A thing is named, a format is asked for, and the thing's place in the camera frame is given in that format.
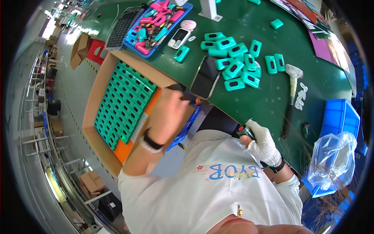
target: white device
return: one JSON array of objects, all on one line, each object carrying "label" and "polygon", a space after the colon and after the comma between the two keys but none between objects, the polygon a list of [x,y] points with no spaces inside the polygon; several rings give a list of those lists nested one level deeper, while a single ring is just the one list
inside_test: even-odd
[{"label": "white device", "polygon": [[[182,6],[188,2],[188,0],[170,0],[170,2],[177,6]],[[219,22],[223,17],[217,14],[217,7],[215,4],[215,0],[200,0],[201,11],[198,15]]]},{"label": "white device", "polygon": [[187,29],[179,28],[168,42],[168,46],[173,49],[179,49],[179,47],[187,41],[190,35],[191,32]]}]

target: orange divider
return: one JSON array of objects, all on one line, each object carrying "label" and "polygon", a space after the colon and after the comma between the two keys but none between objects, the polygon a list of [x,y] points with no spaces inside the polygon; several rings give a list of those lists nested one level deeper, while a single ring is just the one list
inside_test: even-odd
[{"label": "orange divider", "polygon": [[[154,104],[157,102],[157,100],[159,99],[159,97],[161,95],[161,91],[162,91],[162,89],[158,88],[155,91],[155,93],[153,94],[152,99],[149,101],[147,107],[144,110],[144,112],[147,115],[149,115],[151,113],[151,111],[154,107]],[[118,140],[116,149],[113,151],[113,153],[116,155],[116,157],[118,158],[118,160],[122,164],[125,162],[125,160],[126,160],[127,156],[129,155],[133,145],[134,145],[134,143],[131,140],[129,141],[129,143],[127,143],[127,145],[125,145],[125,143],[121,139]]]}]

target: wristwatch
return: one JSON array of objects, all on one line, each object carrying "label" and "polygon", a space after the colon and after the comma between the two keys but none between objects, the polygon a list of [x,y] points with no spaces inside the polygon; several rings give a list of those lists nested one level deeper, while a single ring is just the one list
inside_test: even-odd
[{"label": "wristwatch", "polygon": [[[270,168],[270,169],[271,169],[275,174],[277,174],[279,171],[281,171],[281,170],[283,169],[284,165],[286,164],[286,161],[283,159],[283,156],[282,156],[282,155],[281,155],[281,159],[282,159],[282,162],[280,163],[279,166],[277,166],[277,167],[270,167],[270,166],[269,166],[269,168]],[[264,168],[268,167],[268,165],[267,165],[266,163],[264,163],[264,162],[262,162],[262,161],[260,161],[260,163],[261,163],[261,165],[262,165]]]}]

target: black grid tray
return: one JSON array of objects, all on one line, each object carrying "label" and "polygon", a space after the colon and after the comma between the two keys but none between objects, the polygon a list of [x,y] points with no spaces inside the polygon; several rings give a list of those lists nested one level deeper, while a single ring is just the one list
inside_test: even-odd
[{"label": "black grid tray", "polygon": [[144,9],[141,6],[127,8],[116,20],[109,30],[105,41],[105,48],[108,50],[119,50],[130,27],[141,16]]}]

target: green workbench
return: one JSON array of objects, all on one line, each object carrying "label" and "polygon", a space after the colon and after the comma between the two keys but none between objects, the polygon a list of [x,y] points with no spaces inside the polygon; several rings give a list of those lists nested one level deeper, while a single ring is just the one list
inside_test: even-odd
[{"label": "green workbench", "polygon": [[[315,57],[312,42],[306,27],[291,14],[274,3],[264,0],[260,5],[246,0],[222,0],[217,4],[217,12],[223,16],[215,22],[198,16],[199,0],[190,0],[194,8],[184,17],[197,22],[192,35],[196,39],[186,42],[191,50],[182,63],[173,59],[176,50],[168,47],[167,41],[179,27],[175,27],[154,54],[146,61],[168,74],[186,87],[190,87],[196,70],[207,51],[200,49],[205,33],[223,32],[232,36],[237,43],[244,42],[249,48],[253,39],[262,42],[260,56],[256,59],[262,67],[260,87],[246,86],[227,92],[220,79],[209,102],[231,116],[240,124],[252,118],[269,128],[275,144],[287,162],[300,174],[308,164],[313,151],[313,143],[318,139],[324,116],[325,100],[351,98],[351,87],[343,70],[330,62]],[[139,1],[120,3],[120,14],[130,6],[138,6]],[[105,40],[109,28],[116,17],[117,4],[103,5],[82,23],[83,28],[97,30],[97,37]],[[280,19],[284,26],[275,30],[270,22]],[[131,49],[127,51],[136,55]],[[288,139],[281,138],[286,108],[289,105],[289,76],[285,72],[267,73],[264,56],[283,54],[285,63],[294,65],[304,72],[303,82],[308,86],[303,110],[294,109],[292,127]],[[303,138],[302,124],[308,122],[310,135]]]}]

